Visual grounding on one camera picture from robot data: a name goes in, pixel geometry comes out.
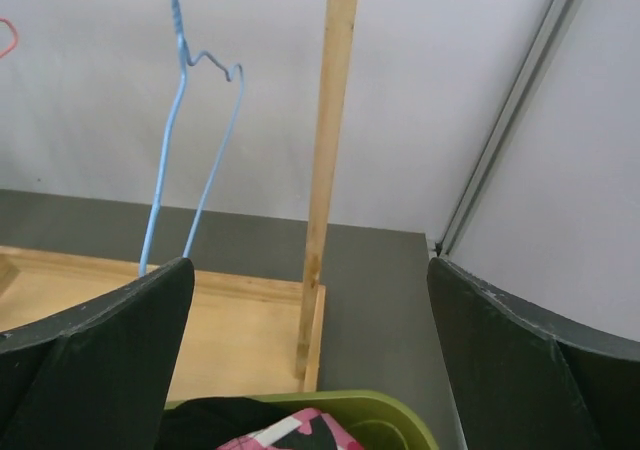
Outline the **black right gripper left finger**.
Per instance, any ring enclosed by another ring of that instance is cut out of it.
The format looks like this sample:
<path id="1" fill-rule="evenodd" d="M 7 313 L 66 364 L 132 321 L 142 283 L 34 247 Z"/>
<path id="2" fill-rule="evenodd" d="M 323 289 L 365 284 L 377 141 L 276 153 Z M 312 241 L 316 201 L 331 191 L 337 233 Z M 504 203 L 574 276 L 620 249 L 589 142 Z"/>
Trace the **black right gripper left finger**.
<path id="1" fill-rule="evenodd" d="M 2 332 L 2 448 L 153 448 L 194 286 L 176 258 Z"/>

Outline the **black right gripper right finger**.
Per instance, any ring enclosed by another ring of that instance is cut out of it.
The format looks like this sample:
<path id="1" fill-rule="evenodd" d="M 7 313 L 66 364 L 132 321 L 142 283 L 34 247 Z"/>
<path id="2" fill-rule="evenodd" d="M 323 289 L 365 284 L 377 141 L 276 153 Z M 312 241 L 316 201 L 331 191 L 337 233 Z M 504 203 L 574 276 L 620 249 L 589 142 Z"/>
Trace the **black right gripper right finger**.
<path id="1" fill-rule="evenodd" d="M 470 449 L 636 449 L 639 344 L 443 259 L 427 287 Z"/>

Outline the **black trousers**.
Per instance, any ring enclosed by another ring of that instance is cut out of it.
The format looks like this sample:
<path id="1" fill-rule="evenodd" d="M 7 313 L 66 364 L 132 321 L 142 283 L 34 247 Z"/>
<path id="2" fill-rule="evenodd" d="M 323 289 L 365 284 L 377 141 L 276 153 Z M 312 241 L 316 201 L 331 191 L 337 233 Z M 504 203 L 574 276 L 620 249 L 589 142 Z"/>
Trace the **black trousers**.
<path id="1" fill-rule="evenodd" d="M 231 439 L 291 415 L 276 405 L 244 397 L 186 401 L 163 413 L 156 449 L 219 449 Z"/>

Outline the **pink camouflage trousers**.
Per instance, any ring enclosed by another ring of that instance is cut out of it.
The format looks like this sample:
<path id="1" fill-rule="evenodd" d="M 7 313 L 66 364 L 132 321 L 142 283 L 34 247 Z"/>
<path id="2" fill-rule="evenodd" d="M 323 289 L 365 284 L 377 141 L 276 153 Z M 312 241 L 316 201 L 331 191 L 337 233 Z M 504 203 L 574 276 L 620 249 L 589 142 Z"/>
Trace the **pink camouflage trousers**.
<path id="1" fill-rule="evenodd" d="M 347 449 L 364 446 L 330 414 L 304 408 L 263 429 L 231 439 L 219 449 Z"/>

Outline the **blue wire hanger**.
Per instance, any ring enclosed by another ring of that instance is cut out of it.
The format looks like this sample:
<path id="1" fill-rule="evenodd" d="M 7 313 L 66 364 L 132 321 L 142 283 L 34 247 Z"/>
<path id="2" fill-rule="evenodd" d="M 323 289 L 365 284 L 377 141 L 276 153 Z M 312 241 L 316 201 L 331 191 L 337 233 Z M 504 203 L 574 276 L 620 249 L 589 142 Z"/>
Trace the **blue wire hanger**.
<path id="1" fill-rule="evenodd" d="M 209 199 L 210 192 L 214 185 L 216 176 L 218 174 L 223 156 L 226 148 L 231 139 L 234 127 L 236 125 L 237 116 L 241 107 L 241 103 L 245 92 L 245 75 L 244 68 L 241 63 L 235 63 L 231 66 L 224 65 L 213 53 L 208 50 L 201 50 L 196 55 L 193 55 L 190 51 L 186 32 L 184 29 L 184 21 L 182 15 L 182 9 L 180 0 L 170 0 L 173 28 L 176 36 L 177 56 L 180 70 L 179 84 L 176 90 L 175 97 L 170 107 L 168 117 L 164 126 L 163 140 L 161 145 L 161 152 L 159 158 L 159 164 L 157 167 L 157 177 L 154 189 L 154 195 L 151 203 L 151 208 L 147 220 L 146 230 L 144 233 L 143 244 L 138 263 L 138 276 L 144 276 L 147 273 L 147 266 L 153 246 L 154 235 L 157 220 L 162 207 L 163 193 L 165 187 L 166 173 L 168 169 L 169 152 L 171 146 L 171 140 L 173 136 L 173 130 L 177 121 L 179 111 L 182 106 L 183 98 L 186 93 L 188 84 L 188 72 L 190 68 L 196 67 L 202 60 L 208 60 L 218 70 L 220 70 L 225 80 L 228 83 L 238 81 L 239 91 L 231 112 L 231 117 L 228 126 L 222 137 L 221 144 L 216 153 L 214 163 L 211 167 L 208 179 L 204 186 L 203 192 L 200 196 L 198 205 L 196 207 L 194 217 L 191 223 L 191 227 L 184 245 L 184 249 L 181 253 L 182 258 L 188 258 L 190 256 L 193 244 L 196 239 L 196 234 L 199 228 L 200 219 L 204 212 L 205 205 Z"/>

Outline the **pink wire hanger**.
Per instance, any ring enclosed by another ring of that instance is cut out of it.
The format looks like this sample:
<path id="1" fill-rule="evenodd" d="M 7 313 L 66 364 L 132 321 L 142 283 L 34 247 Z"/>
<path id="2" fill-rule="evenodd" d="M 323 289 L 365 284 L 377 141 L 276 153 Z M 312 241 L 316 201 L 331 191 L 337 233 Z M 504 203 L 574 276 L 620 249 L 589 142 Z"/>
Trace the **pink wire hanger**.
<path id="1" fill-rule="evenodd" d="M 0 52 L 0 58 L 4 58 L 5 56 L 9 55 L 17 47 L 17 44 L 19 42 L 19 34 L 15 25 L 9 19 L 1 17 L 0 22 L 9 30 L 9 33 L 11 35 L 11 39 L 9 43 Z"/>

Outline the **wooden clothes rack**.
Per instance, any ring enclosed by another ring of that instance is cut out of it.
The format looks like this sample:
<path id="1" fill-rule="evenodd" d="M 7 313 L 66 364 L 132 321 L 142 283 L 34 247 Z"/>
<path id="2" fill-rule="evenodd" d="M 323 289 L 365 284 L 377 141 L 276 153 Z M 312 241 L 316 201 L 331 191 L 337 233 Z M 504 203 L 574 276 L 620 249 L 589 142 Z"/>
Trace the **wooden clothes rack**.
<path id="1" fill-rule="evenodd" d="M 194 299 L 168 397 L 255 396 L 317 387 L 325 290 L 320 282 L 358 0 L 327 0 L 304 275 L 289 282 L 208 271 Z M 86 307 L 152 270 L 155 223 L 138 262 L 5 247 L 1 328 Z"/>

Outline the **olive green plastic basket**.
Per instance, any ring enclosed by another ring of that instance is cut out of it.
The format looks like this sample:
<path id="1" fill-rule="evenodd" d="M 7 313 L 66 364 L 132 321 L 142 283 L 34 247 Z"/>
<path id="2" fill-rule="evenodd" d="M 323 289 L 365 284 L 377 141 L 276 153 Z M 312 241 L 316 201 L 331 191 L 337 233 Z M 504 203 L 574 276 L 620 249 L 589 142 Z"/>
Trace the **olive green plastic basket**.
<path id="1" fill-rule="evenodd" d="M 291 414 L 315 408 L 330 414 L 364 449 L 436 449 L 431 432 L 401 402 L 379 392 L 339 390 L 308 393 L 249 396 L 270 403 Z M 171 410 L 186 402 L 169 403 Z"/>

